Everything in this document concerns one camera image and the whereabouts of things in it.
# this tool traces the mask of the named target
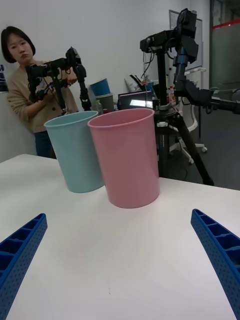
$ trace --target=blue bucket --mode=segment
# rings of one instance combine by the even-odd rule
[[[88,121],[97,111],[76,112],[47,121],[51,144],[67,187],[86,193],[104,185]]]
[[[109,95],[111,93],[107,79],[93,83],[90,85],[90,87],[96,97]]]

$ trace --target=woman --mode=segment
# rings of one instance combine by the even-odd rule
[[[22,122],[35,135],[36,153],[41,157],[51,157],[52,145],[44,123],[61,115],[62,109],[55,97],[55,89],[49,89],[42,101],[29,101],[28,76],[25,67],[41,65],[43,61],[35,61],[33,56],[36,49],[29,37],[20,29],[8,26],[1,33],[1,49],[5,60],[11,64],[18,62],[19,68],[8,81],[8,102]],[[76,82],[76,76],[71,70],[64,74],[69,85]],[[78,112],[78,107],[69,88],[62,89],[62,95],[69,113]]]

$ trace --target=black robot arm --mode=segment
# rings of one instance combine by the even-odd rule
[[[30,91],[29,100],[33,103],[43,100],[44,96],[48,93],[49,88],[54,87],[56,90],[57,102],[62,109],[62,114],[66,113],[66,104],[63,98],[61,88],[68,86],[66,80],[59,80],[59,69],[67,71],[70,68],[76,74],[77,81],[80,85],[80,99],[84,111],[91,110],[91,102],[88,96],[88,90],[85,86],[85,77],[87,76],[86,70],[82,65],[81,59],[74,48],[70,48],[66,52],[66,58],[60,58],[54,61],[46,62],[42,65],[31,65],[26,67],[28,88]],[[37,90],[41,81],[45,77],[51,77],[52,82],[45,89]]]
[[[87,77],[86,69],[82,65],[81,58],[72,46],[66,52],[66,60],[72,67],[80,86],[80,100],[84,111],[91,110],[91,101],[89,99],[88,89],[85,86],[85,78]]]
[[[173,83],[176,97],[186,97],[192,105],[198,107],[213,107],[240,114],[240,102],[212,97],[213,91],[197,88],[194,82],[185,76],[188,63],[192,64],[198,57],[199,46],[195,42],[196,21],[197,14],[186,8],[179,14],[173,30],[162,31],[147,37],[140,42],[140,49],[143,52],[154,52],[158,55],[161,52],[166,53],[170,48],[175,48],[177,55],[173,59],[173,66],[176,67]],[[164,63],[163,60],[162,65],[158,66],[158,73],[161,69],[165,70]],[[161,84],[160,90],[163,96],[167,95],[165,85]]]

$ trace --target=table surface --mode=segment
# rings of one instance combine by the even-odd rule
[[[121,209],[105,187],[68,191],[56,160],[1,163],[0,241],[39,213],[48,222],[7,320],[235,319],[194,208],[240,235],[240,191],[162,178],[155,202]]]

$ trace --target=robotic arm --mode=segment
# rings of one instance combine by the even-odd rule
[[[67,71],[70,68],[72,68],[76,74],[77,81],[80,85],[80,99],[82,107],[84,111],[91,110],[88,89],[85,86],[87,73],[77,51],[72,47],[66,52],[66,58],[60,58],[42,65],[34,64],[26,67],[28,88],[30,91],[29,100],[33,103],[43,100],[44,96],[48,93],[48,90],[54,87],[56,90],[57,101],[62,109],[62,115],[64,115],[67,109],[61,89],[66,88],[68,84],[65,79],[59,80],[58,75],[60,73],[59,69]],[[51,77],[52,82],[45,89],[41,89],[36,92],[37,87],[45,77]]]
[[[173,30],[162,31],[147,37],[140,42],[140,49],[146,53],[161,50],[166,53],[169,49],[175,48],[177,55],[173,59],[173,66],[176,67],[173,83],[176,97],[186,97],[192,105],[198,107],[213,107],[240,114],[240,102],[212,97],[213,91],[197,88],[185,76],[188,63],[192,64],[198,57],[199,46],[195,42],[196,21],[197,14],[184,9],[179,14]]]

